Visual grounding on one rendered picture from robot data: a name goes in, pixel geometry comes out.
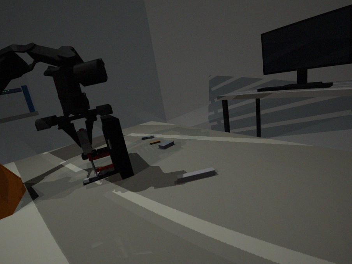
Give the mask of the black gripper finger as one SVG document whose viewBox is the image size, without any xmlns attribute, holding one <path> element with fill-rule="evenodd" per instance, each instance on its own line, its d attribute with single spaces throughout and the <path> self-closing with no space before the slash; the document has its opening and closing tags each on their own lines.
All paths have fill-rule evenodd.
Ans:
<svg viewBox="0 0 352 264">
<path fill-rule="evenodd" d="M 87 129 L 87 133 L 88 133 L 88 140 L 91 145 L 92 145 L 92 128 L 93 128 L 94 121 L 97 121 L 97 117 L 96 117 L 96 119 L 91 119 L 91 120 L 85 121 L 86 129 Z"/>
<path fill-rule="evenodd" d="M 81 147 L 77 132 L 74 127 L 74 123 L 70 123 L 69 125 L 63 127 L 58 127 L 58 129 L 63 129 Z"/>
</svg>

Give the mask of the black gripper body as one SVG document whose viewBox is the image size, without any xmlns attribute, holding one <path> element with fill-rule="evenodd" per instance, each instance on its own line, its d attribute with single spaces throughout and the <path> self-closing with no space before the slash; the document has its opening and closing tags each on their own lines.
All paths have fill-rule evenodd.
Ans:
<svg viewBox="0 0 352 264">
<path fill-rule="evenodd" d="M 63 127 L 69 125 L 72 120 L 81 118 L 91 120 L 96 119 L 97 115 L 104 116 L 113 114 L 111 105 L 109 104 L 96 106 L 96 109 L 87 110 L 81 88 L 66 89 L 58 91 L 57 93 L 64 116 L 57 117 L 54 115 L 36 119 L 35 126 L 37 131 L 49 129 L 55 125 L 58 125 L 58 127 Z M 84 112 L 84 114 L 78 114 L 80 112 Z M 74 114 L 74 116 L 70 116 L 70 114 Z"/>
</svg>

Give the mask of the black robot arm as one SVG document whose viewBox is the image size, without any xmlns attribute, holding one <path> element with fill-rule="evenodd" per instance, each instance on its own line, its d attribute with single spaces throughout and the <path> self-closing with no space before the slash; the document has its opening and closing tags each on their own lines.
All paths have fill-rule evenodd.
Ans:
<svg viewBox="0 0 352 264">
<path fill-rule="evenodd" d="M 28 53 L 33 59 L 27 64 L 17 53 Z M 101 58 L 84 62 L 72 46 L 61 46 L 59 49 L 39 46 L 12 44 L 0 50 L 0 95 L 15 78 L 33 70 L 38 62 L 47 63 L 45 76 L 52 76 L 56 90 L 81 88 L 107 81 L 105 63 Z"/>
</svg>

